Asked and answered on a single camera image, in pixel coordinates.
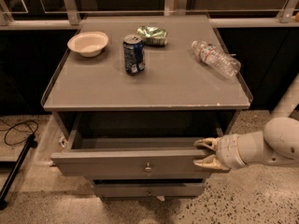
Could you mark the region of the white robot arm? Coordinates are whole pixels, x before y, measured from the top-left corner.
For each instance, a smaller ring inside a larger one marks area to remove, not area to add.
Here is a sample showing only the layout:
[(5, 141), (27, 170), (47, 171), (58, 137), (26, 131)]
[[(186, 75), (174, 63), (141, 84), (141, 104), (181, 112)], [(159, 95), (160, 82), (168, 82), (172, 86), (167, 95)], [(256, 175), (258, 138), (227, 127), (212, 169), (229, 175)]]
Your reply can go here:
[(197, 140), (196, 147), (207, 147), (214, 154), (194, 160), (196, 166), (231, 170), (252, 164), (291, 166), (299, 162), (299, 121), (290, 114), (299, 105), (299, 75), (272, 111), (262, 131), (228, 134)]

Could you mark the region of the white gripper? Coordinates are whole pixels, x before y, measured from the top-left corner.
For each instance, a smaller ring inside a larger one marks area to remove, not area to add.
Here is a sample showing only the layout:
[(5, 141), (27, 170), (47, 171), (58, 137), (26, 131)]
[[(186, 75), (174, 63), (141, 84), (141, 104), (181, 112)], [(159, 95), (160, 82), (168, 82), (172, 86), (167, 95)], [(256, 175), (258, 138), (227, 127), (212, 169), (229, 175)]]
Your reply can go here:
[(213, 169), (229, 171), (230, 169), (240, 169), (246, 166), (241, 159), (238, 150), (239, 134), (224, 135), (219, 138), (201, 138), (194, 142), (197, 148), (209, 148), (213, 151), (216, 150), (216, 155), (210, 155), (201, 160), (194, 160), (196, 166)]

